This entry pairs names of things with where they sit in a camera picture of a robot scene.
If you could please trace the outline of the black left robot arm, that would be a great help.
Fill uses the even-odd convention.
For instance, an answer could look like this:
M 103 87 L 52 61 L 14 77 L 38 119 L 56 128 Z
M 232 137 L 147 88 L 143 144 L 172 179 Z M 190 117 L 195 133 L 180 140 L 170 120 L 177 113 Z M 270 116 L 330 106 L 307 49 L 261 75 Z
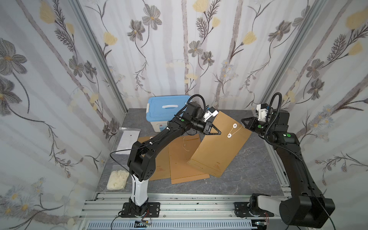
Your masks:
M 199 94 L 189 97 L 188 101 L 171 120 L 167 127 L 148 141 L 136 141 L 131 149 L 126 170 L 132 178 L 132 192 L 129 207 L 142 215 L 148 207 L 148 182 L 156 169 L 156 157 L 176 138 L 193 129 L 204 135 L 220 135 L 221 131 L 213 124 L 218 110 L 206 105 Z

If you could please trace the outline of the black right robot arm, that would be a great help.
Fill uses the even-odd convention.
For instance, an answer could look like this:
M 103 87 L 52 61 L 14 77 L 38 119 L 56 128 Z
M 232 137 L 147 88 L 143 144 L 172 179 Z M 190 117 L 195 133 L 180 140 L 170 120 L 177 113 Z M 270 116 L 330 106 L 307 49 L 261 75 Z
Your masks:
M 270 212 L 280 216 L 288 226 L 320 229 L 330 220 L 335 204 L 332 199 L 324 197 L 309 173 L 296 134 L 288 132 L 289 112 L 281 109 L 282 94 L 275 93 L 271 101 L 276 97 L 279 98 L 276 108 L 272 108 L 271 103 L 259 104 L 258 116 L 244 118 L 241 123 L 276 151 L 286 170 L 291 197 L 280 201 L 254 193 L 249 200 L 248 212 L 253 216 Z

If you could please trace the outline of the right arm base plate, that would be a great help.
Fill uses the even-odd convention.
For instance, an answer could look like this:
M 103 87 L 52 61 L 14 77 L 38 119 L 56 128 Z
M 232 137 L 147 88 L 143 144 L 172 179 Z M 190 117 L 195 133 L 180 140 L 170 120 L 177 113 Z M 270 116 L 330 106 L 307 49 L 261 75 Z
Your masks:
M 260 210 L 250 205 L 250 202 L 234 202 L 234 213 L 239 218 L 266 218 L 274 217 L 271 212 Z

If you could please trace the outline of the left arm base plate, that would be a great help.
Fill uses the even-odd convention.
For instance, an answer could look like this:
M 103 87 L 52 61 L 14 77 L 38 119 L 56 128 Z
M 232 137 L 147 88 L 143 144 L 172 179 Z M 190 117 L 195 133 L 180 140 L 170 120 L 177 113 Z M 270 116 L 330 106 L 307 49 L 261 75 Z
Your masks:
M 159 202 L 148 202 L 142 206 L 137 206 L 135 203 L 124 203 L 118 215 L 123 218 L 158 218 L 160 206 Z

